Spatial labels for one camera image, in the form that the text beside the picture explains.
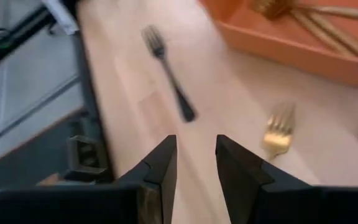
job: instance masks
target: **orange tray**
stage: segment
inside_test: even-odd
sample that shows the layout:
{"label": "orange tray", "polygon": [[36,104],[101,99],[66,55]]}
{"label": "orange tray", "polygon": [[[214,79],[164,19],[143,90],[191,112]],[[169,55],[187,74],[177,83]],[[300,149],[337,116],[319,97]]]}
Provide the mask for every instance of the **orange tray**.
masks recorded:
{"label": "orange tray", "polygon": [[[358,86],[358,58],[328,49],[290,16],[275,21],[249,9],[250,0],[200,0],[228,45],[313,72],[331,80]],[[302,3],[357,7],[353,0],[308,0]],[[358,21],[326,16],[358,39]]]}

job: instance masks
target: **fork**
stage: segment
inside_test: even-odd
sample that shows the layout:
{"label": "fork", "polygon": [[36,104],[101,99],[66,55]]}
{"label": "fork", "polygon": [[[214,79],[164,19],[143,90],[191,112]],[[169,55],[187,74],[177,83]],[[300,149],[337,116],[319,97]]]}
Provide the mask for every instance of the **fork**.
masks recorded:
{"label": "fork", "polygon": [[154,26],[148,26],[142,31],[143,38],[148,46],[151,54],[161,62],[168,79],[175,90],[177,102],[181,109],[181,114],[186,122],[193,121],[196,118],[196,113],[190,106],[186,95],[181,89],[178,81],[173,75],[173,72],[169,66],[166,54],[165,43],[160,35],[159,31]]}
{"label": "fork", "polygon": [[262,141],[270,159],[286,153],[290,147],[295,128],[295,104],[282,103],[275,107],[267,123]]}

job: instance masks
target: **wooden surface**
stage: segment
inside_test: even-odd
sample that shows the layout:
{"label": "wooden surface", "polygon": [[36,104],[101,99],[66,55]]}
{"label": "wooden surface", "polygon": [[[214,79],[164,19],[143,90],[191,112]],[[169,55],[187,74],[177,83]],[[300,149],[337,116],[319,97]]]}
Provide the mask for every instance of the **wooden surface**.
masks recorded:
{"label": "wooden surface", "polygon": [[[228,49],[195,0],[82,0],[81,30],[118,175],[178,136],[173,223],[229,223],[214,155],[225,134],[260,157],[267,119],[297,104],[293,146],[271,163],[310,184],[358,185],[358,89]],[[156,25],[199,116],[184,123],[141,29]]]}

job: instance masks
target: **gray floor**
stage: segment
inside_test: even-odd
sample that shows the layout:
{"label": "gray floor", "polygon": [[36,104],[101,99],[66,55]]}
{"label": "gray floor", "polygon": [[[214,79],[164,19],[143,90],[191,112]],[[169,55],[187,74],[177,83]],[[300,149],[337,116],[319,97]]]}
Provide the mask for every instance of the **gray floor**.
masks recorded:
{"label": "gray floor", "polygon": [[[40,4],[38,0],[0,0],[0,27],[9,27]],[[43,30],[0,65],[0,132],[57,88],[76,80],[70,37],[51,37]],[[81,106],[79,84],[0,137],[0,155],[28,140],[58,118]]]}

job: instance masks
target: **light wood countertop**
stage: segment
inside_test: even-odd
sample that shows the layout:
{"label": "light wood countertop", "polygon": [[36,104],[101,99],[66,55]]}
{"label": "light wood countertop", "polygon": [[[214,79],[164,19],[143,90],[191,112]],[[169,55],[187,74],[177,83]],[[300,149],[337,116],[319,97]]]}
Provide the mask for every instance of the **light wood countertop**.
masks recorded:
{"label": "light wood countertop", "polygon": [[[229,223],[215,160],[217,134],[260,157],[271,109],[297,104],[290,151],[271,163],[310,184],[358,185],[358,89],[229,49],[195,0],[82,0],[81,30],[118,175],[168,134],[178,137],[173,223]],[[140,30],[156,25],[198,112],[184,123]]]}

